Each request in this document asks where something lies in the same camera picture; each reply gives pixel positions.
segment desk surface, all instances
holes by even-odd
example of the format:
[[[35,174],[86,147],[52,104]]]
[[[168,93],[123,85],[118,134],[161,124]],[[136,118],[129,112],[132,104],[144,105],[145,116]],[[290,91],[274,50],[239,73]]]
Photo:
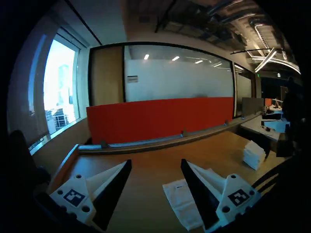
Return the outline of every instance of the desk surface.
[[[261,127],[261,120],[262,116],[260,115],[241,124],[241,127],[256,133],[261,133],[271,140],[278,141],[280,133],[276,132],[273,129],[271,129],[270,132],[266,131],[264,128]]]
[[[250,184],[284,158],[274,152],[259,170],[243,162],[247,139],[225,131],[196,142],[162,150],[123,155],[80,155],[64,180],[76,174],[90,177],[127,159],[132,159],[132,171],[109,222],[107,232],[187,232],[171,209],[162,185],[184,179],[180,169],[182,158],[204,168],[212,168],[227,177],[237,173]],[[203,232],[197,228],[192,232]]]

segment window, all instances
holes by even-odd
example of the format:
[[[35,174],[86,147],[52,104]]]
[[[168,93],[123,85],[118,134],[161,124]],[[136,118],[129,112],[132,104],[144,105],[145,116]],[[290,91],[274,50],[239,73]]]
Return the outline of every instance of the window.
[[[126,101],[233,97],[231,62],[162,45],[124,48]]]
[[[79,118],[75,75],[79,51],[53,40],[44,74],[44,109],[49,133]]]
[[[242,98],[256,98],[254,93],[255,88],[255,76],[252,72],[246,70],[240,65],[235,64],[236,71],[236,117],[242,115]]]

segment chair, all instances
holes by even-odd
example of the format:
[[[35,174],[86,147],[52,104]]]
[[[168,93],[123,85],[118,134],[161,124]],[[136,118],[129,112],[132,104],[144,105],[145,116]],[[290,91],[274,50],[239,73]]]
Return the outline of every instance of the chair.
[[[37,185],[50,182],[50,174],[43,167],[36,167],[21,131],[16,130],[9,135],[9,144],[18,183],[25,190],[31,192]]]

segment ceiling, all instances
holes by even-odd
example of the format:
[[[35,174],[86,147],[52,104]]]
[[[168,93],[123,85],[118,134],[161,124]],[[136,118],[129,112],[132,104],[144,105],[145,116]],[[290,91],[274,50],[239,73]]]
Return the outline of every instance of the ceiling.
[[[160,45],[130,45],[128,46],[130,52],[130,59],[144,59],[148,54],[148,60],[151,59],[164,59],[172,60],[176,56],[179,57],[178,62],[191,62],[195,63],[202,60],[199,63],[200,66],[208,65],[214,66],[220,64],[218,68],[230,69],[230,62],[227,60],[215,57],[213,55],[205,54],[202,52],[196,52],[189,49],[181,49],[177,47],[160,46]]]
[[[266,48],[276,49],[274,58],[296,64],[282,32],[252,0],[128,0],[128,10],[138,14],[141,23],[156,15],[155,32],[166,30],[195,37],[230,52],[254,50],[247,55],[254,68],[258,61],[252,56],[267,56]],[[290,67],[276,63],[263,69],[299,76]]]

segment office desk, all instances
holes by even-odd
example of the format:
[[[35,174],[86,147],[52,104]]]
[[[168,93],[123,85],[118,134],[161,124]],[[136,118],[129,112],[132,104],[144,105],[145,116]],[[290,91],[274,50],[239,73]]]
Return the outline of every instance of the office desk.
[[[273,129],[271,129],[270,132],[266,131],[264,128],[261,127],[261,120],[262,116],[260,115],[241,124],[241,127],[259,134],[263,134],[272,141],[277,142],[279,140],[280,133],[274,131]]]
[[[162,185],[184,179],[180,169],[182,158],[204,169],[212,168],[223,177],[237,173],[250,184],[285,160],[276,158],[275,153],[271,152],[259,170],[255,171],[243,162],[243,149],[248,142],[245,138],[225,131],[192,143],[155,151],[122,155],[77,155],[63,181],[76,174],[90,177],[131,159],[132,171],[107,233],[186,233],[187,230],[171,209]],[[203,233],[203,229],[197,228],[191,232]]]

